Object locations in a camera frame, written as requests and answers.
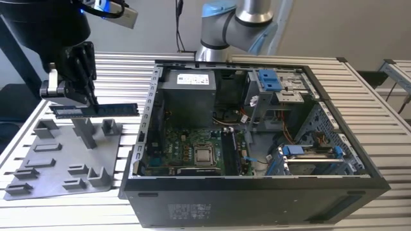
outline motherboard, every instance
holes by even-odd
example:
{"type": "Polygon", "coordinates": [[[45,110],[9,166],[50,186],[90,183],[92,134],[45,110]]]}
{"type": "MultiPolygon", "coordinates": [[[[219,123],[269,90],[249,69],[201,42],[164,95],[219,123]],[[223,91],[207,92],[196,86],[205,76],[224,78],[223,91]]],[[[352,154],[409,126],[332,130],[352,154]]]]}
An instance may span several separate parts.
{"type": "Polygon", "coordinates": [[[236,169],[233,175],[252,175],[244,131],[232,133],[229,143],[221,136],[220,130],[167,129],[161,153],[147,156],[145,175],[225,176],[227,168],[236,169]]]}

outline power supply label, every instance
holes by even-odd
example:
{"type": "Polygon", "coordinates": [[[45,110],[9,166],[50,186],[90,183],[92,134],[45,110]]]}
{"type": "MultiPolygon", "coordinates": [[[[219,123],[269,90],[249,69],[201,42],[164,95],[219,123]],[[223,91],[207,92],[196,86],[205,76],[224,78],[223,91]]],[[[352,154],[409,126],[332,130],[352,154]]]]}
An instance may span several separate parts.
{"type": "Polygon", "coordinates": [[[208,85],[208,75],[179,74],[177,84],[208,85]]]}

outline gray plastic holder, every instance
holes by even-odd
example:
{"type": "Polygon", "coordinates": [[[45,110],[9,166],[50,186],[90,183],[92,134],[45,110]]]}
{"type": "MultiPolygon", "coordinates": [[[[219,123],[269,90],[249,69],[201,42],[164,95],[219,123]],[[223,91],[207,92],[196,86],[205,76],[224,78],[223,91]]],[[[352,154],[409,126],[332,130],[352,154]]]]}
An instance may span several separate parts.
{"type": "Polygon", "coordinates": [[[38,120],[37,137],[5,188],[5,200],[110,189],[121,124],[112,119],[101,124],[76,119],[73,124],[57,127],[53,120],[38,120]]]}

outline cable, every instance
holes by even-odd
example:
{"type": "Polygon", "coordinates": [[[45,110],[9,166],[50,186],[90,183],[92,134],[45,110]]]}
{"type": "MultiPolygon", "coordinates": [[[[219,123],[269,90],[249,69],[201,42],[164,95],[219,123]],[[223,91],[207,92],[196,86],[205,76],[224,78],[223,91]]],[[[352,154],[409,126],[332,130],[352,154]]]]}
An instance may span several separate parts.
{"type": "Polygon", "coordinates": [[[288,132],[288,129],[287,129],[287,125],[285,125],[285,122],[284,122],[284,111],[281,111],[281,119],[283,119],[283,133],[284,133],[284,137],[288,140],[288,142],[291,144],[293,144],[292,138],[291,138],[291,135],[289,135],[289,132],[288,132]]]}
{"type": "Polygon", "coordinates": [[[231,124],[231,123],[224,123],[221,121],[219,121],[215,117],[212,117],[213,121],[216,121],[219,124],[223,124],[223,125],[237,125],[239,123],[236,124],[231,124]]]}
{"type": "Polygon", "coordinates": [[[400,106],[400,109],[399,109],[399,111],[397,111],[397,114],[400,114],[400,113],[403,112],[403,110],[404,110],[404,108],[405,108],[405,105],[407,105],[407,103],[403,103],[403,105],[400,106]]]}
{"type": "Polygon", "coordinates": [[[102,17],[102,18],[120,18],[124,14],[124,10],[125,10],[125,2],[121,0],[121,11],[117,13],[109,13],[105,11],[98,11],[94,8],[86,6],[82,2],[80,2],[78,0],[73,0],[72,3],[81,9],[84,10],[86,13],[102,17]]]}
{"type": "Polygon", "coordinates": [[[388,93],[388,95],[387,95],[387,98],[385,98],[385,102],[387,102],[388,99],[389,99],[389,96],[391,96],[391,93],[392,93],[392,90],[393,90],[395,86],[396,86],[396,83],[393,83],[393,85],[392,85],[391,91],[389,91],[389,93],[388,93]]]}
{"type": "Polygon", "coordinates": [[[183,51],[185,51],[185,47],[183,44],[183,40],[181,40],[181,35],[180,35],[180,30],[179,30],[179,26],[180,26],[180,15],[183,13],[183,6],[184,6],[184,1],[183,0],[175,0],[175,41],[176,41],[176,45],[177,45],[177,51],[181,52],[180,50],[180,44],[183,47],[183,51]]]}

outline aluminum extrusion table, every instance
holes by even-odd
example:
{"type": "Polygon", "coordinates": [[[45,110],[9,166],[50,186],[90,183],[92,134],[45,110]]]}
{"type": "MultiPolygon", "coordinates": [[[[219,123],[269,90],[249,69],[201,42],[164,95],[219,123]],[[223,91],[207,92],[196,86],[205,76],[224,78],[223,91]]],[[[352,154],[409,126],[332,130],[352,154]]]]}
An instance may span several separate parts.
{"type": "MultiPolygon", "coordinates": [[[[97,53],[96,96],[100,103],[145,102],[155,59],[192,60],[188,54],[97,53]]],[[[332,103],[352,129],[371,159],[392,188],[335,226],[317,227],[217,227],[193,230],[411,230],[411,127],[383,101],[348,63],[335,58],[255,57],[235,55],[233,62],[308,65],[332,103]]],[[[34,140],[32,132],[37,119],[53,118],[48,102],[41,101],[20,132],[0,155],[0,198],[13,179],[34,140]]],[[[0,228],[14,231],[53,231],[90,229],[141,230],[128,201],[117,198],[125,157],[136,142],[140,118],[116,118],[123,123],[114,181],[108,192],[68,195],[45,199],[4,201],[0,199],[0,228]]],[[[56,120],[58,125],[70,121],[56,120]]]]}
{"type": "Polygon", "coordinates": [[[380,71],[393,79],[397,85],[411,94],[411,61],[385,59],[380,71]]]}

